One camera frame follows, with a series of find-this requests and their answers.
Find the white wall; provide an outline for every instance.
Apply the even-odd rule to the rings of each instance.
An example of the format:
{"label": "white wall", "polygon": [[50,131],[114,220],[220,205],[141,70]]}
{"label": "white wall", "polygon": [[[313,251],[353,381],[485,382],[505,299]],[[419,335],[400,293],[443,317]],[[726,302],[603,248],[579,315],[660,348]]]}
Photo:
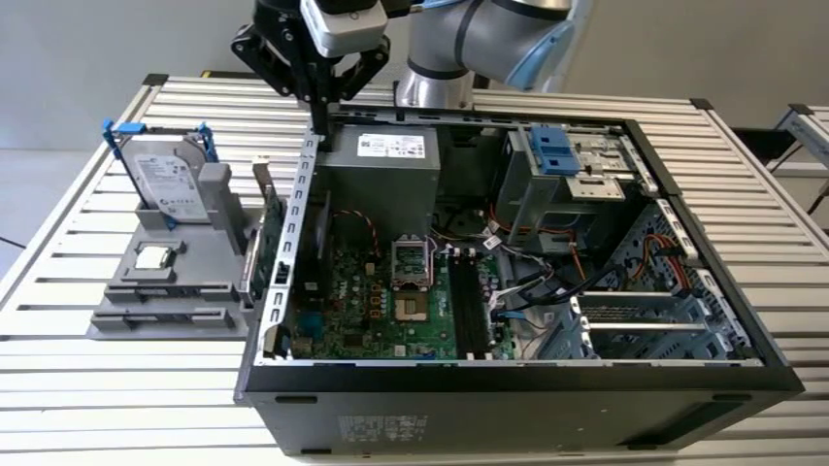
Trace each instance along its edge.
{"label": "white wall", "polygon": [[829,104],[829,1],[594,0],[563,92],[704,97],[731,125]]}
{"label": "white wall", "polygon": [[[86,150],[148,72],[244,71],[253,0],[2,0],[0,149]],[[564,92],[707,97],[731,124],[829,104],[827,0],[592,0]],[[392,59],[407,27],[392,22]]]}
{"label": "white wall", "polygon": [[[86,150],[146,73],[248,71],[253,0],[0,0],[0,149]],[[391,30],[392,55],[405,28]]]}

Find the power supply label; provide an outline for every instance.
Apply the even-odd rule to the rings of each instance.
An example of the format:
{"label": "power supply label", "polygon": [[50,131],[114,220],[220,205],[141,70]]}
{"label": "power supply label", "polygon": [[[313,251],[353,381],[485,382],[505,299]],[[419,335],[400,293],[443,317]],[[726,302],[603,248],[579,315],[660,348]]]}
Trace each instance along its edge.
{"label": "power supply label", "polygon": [[357,157],[425,158],[421,136],[361,134],[357,139]]}

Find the circuit board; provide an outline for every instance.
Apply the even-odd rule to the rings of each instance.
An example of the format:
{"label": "circuit board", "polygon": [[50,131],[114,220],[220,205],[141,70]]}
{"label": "circuit board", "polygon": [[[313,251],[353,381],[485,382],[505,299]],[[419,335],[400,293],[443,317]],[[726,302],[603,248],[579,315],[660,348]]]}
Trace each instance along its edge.
{"label": "circuit board", "polygon": [[[432,285],[419,295],[424,300],[419,319],[400,320],[395,307],[401,296],[393,291],[391,260],[375,261],[364,250],[333,251],[331,287],[323,311],[297,314],[292,350],[296,357],[315,359],[456,359],[455,317],[452,314],[448,256],[433,255]],[[497,289],[497,266],[492,256],[477,261],[481,300]],[[491,350],[493,358],[511,358],[508,330]]]}

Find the aluminum extrusion table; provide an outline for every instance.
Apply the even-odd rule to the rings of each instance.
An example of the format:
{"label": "aluminum extrusion table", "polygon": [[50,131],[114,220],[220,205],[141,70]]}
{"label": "aluminum extrusion table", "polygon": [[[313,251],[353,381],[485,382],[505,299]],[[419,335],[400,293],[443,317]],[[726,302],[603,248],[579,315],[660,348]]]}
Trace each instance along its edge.
{"label": "aluminum extrusion table", "polygon": [[775,129],[784,129],[829,167],[829,107],[791,104]]}
{"label": "aluminum extrusion table", "polygon": [[[369,86],[357,101],[391,105],[391,90]],[[473,101],[480,111],[531,109],[639,122],[807,392],[676,455],[381,461],[829,464],[829,239],[716,113],[695,103],[700,108],[687,100],[492,90],[477,90]],[[243,204],[261,202],[249,168],[255,155],[269,155],[276,187],[288,192],[307,114],[259,81],[148,80],[120,119],[181,128],[206,121]],[[256,413],[233,406],[243,342],[82,338],[137,225],[137,195],[112,162],[101,146],[0,283],[0,335],[6,336],[0,341],[0,453],[6,453],[0,463],[292,462]],[[376,463],[380,458],[345,460]]]}

